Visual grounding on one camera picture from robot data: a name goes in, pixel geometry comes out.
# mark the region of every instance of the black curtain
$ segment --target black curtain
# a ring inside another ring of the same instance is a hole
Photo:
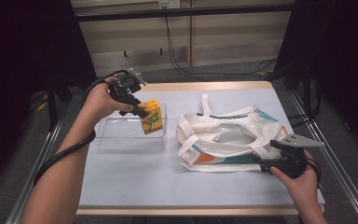
[[[50,85],[66,101],[96,78],[78,23],[62,20],[74,16],[69,0],[0,0],[0,166],[35,92]]]

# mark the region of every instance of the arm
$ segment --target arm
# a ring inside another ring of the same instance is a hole
[[[114,82],[110,77],[105,81]],[[97,85],[64,138],[57,153],[85,140],[100,119],[115,110],[130,112],[132,105],[110,97],[106,84]],[[78,207],[89,146],[82,147],[50,167],[39,179],[26,204],[22,223],[73,223]]]
[[[307,158],[312,159],[307,150],[305,150],[305,155]],[[309,166],[307,166],[304,174],[297,179],[291,179],[276,167],[271,167],[270,171],[287,187],[304,223],[327,223],[318,204],[317,177]]]

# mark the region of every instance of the finger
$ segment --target finger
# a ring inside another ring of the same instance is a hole
[[[131,112],[133,110],[133,105],[124,104],[121,102],[117,102],[115,107],[116,110],[124,111],[124,112]]]
[[[118,79],[115,77],[107,77],[104,81],[107,83],[114,83],[114,82],[118,82]]]
[[[289,176],[287,176],[284,172],[282,172],[280,169],[276,167],[271,166],[269,170],[272,172],[273,175],[275,175],[275,177],[281,180],[281,182],[285,186],[288,186],[289,182],[292,181],[292,179]]]
[[[312,155],[310,155],[310,153],[309,153],[306,149],[304,149],[304,154],[305,154],[305,156],[306,156],[308,159],[313,160]]]

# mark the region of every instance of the yellow box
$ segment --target yellow box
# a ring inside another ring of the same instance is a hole
[[[145,134],[163,129],[161,108],[158,100],[152,99],[145,103],[140,103],[138,106],[149,113],[146,118],[141,120]]]

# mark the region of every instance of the wrist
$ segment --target wrist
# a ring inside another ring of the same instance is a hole
[[[298,213],[300,214],[302,220],[306,224],[323,224],[326,223],[324,219],[324,214],[322,212],[322,208],[319,204],[313,203],[308,206],[297,208]]]

